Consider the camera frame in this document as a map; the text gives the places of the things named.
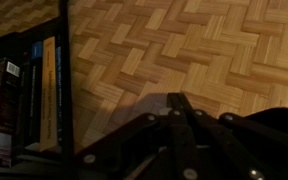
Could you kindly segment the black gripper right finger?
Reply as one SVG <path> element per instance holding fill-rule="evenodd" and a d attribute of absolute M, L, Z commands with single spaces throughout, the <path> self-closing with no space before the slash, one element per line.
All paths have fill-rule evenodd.
<path fill-rule="evenodd" d="M 214 118 L 195 109 L 182 93 L 167 95 L 182 110 L 194 140 L 206 145 L 234 180 L 288 180 L 288 134 L 234 113 Z"/>

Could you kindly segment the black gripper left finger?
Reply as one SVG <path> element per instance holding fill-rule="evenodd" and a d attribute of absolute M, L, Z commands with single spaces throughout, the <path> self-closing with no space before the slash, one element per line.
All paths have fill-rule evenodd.
<path fill-rule="evenodd" d="M 142 114 L 75 155 L 85 180 L 125 180 L 149 158 L 135 180 L 171 180 L 170 115 Z"/>

